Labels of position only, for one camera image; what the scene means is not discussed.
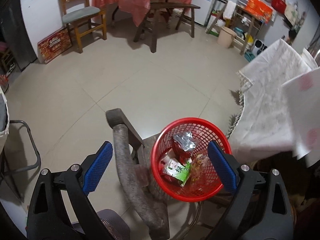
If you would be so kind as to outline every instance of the plastic bag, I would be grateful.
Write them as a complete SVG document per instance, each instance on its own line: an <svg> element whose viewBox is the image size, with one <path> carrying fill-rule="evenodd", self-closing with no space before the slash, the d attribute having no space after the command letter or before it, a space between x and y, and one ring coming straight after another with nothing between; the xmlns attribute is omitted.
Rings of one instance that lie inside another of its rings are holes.
<svg viewBox="0 0 320 240"><path fill-rule="evenodd" d="M199 153L191 162L190 166L190 182L195 184L200 182L201 174L209 162L209 157L205 152Z"/></svg>
<svg viewBox="0 0 320 240"><path fill-rule="evenodd" d="M190 176L190 165L191 158L186 160L185 165L182 165L175 158L175 154L172 149L170 149L159 163L159 171L161 176L171 182L172 184L180 185L183 187L188 181Z"/></svg>
<svg viewBox="0 0 320 240"><path fill-rule="evenodd" d="M284 16L286 17L284 21L290 29L295 26L299 20L298 2L294 4L288 3L284 11Z"/></svg>
<svg viewBox="0 0 320 240"><path fill-rule="evenodd" d="M182 164L185 163L185 159L190 158L197 143L190 131L174 134L170 140L172 150Z"/></svg>

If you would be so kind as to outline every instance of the wooden chair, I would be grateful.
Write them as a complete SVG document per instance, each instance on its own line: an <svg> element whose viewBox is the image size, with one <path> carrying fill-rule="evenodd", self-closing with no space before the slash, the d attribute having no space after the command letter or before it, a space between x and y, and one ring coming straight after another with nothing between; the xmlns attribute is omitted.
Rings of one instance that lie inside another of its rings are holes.
<svg viewBox="0 0 320 240"><path fill-rule="evenodd" d="M69 35L71 35L71 31L74 30L76 40L79 47L79 52L82 53L82 43L81 37L87 35L88 33L92 33L95 30L102 29L103 39L107 39L107 25L106 25L106 10L100 10L97 7L90 6L89 0L85 0L84 8L67 13L66 12L66 4L73 0L61 0L61 6L63 11L62 22L67 25L67 29ZM91 22L91 18L101 16L102 24L97 24ZM89 30L79 33L79 27L82 25L88 24Z"/></svg>
<svg viewBox="0 0 320 240"><path fill-rule="evenodd" d="M152 24L152 41L151 41L151 52L155 53L157 50L157 38L158 38L158 21L159 21L159 14L160 14L160 9L175 9L175 8L182 8L183 12L180 16L180 19L178 21L178 24L176 26L176 30L179 29L180 24L184 18L184 14L188 8L191 9L191 37L195 37L195 9L200 9L199 6L194 5L194 4L187 4L187 3L173 3L173 2L152 2L150 4L150 11L154 11L154 17L153 17L153 24ZM150 11L146 14L144 17L142 23L139 25L136 35L133 39L134 42L137 42L144 31L144 29L148 29L145 27L148 15Z"/></svg>
<svg viewBox="0 0 320 240"><path fill-rule="evenodd" d="M0 41L0 60L1 66L6 74L10 68L12 62L14 62L14 57L11 50L8 48L5 42Z"/></svg>

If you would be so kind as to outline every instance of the wooden stool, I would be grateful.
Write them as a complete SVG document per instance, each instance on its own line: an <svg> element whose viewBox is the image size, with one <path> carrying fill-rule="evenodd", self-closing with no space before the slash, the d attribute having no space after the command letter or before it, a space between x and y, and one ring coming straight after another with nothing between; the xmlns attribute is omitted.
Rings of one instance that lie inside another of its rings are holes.
<svg viewBox="0 0 320 240"><path fill-rule="evenodd" d="M184 18L184 14L188 8L191 9L191 37L195 37L195 9L200 9L199 6L194 4L187 4L187 3L173 3L173 2L152 2L150 3L150 11L154 10L154 17L152 23L152 41L151 41L151 48L150 51L155 53L157 50L157 38L158 38L158 21L159 21L159 14L160 9L183 9L183 12L179 18L179 21L176 26L176 30L179 29L180 24ZM142 23L139 25L136 35L133 39L134 42L137 42L143 32L146 29L146 21L150 11L144 17Z"/></svg>
<svg viewBox="0 0 320 240"><path fill-rule="evenodd" d="M10 68L10 64L14 62L14 57L7 44L2 41L0 41L0 60L4 74L6 74Z"/></svg>

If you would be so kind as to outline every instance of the chair seat cushion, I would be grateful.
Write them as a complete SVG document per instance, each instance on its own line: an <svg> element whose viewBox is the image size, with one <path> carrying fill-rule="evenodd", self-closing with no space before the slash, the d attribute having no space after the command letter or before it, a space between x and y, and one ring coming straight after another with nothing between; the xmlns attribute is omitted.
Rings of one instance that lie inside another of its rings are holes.
<svg viewBox="0 0 320 240"><path fill-rule="evenodd" d="M67 13L64 16L62 16L62 22L63 23L71 23L71 22L78 20L78 19L81 19L83 17L96 14L99 11L100 11L100 9L97 7L94 7L94 6L84 7L82 9L73 11L71 13Z"/></svg>

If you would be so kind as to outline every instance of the wooden bench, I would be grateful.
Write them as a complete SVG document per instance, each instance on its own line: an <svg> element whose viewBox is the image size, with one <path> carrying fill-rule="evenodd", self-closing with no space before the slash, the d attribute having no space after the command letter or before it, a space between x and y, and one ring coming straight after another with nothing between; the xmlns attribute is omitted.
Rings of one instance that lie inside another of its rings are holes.
<svg viewBox="0 0 320 240"><path fill-rule="evenodd" d="M152 41L151 41L151 52L155 53L157 50L157 38L158 38L158 22L159 22L159 14L160 14L160 9L166 9L169 11L169 9L183 9L183 12L179 18L179 21L176 26L176 30L179 29L180 24L184 18L184 14L187 9L191 9L191 37L195 37L195 9L200 9L199 6L194 5L194 4L187 4L187 3L173 3L173 2L152 2L150 3L150 11L146 14L144 17L142 23L139 25L136 35L133 39L134 42L137 42L142 34L142 32L146 28L146 22L148 15L151 11L154 11L154 17L153 17L153 23L152 23Z"/></svg>

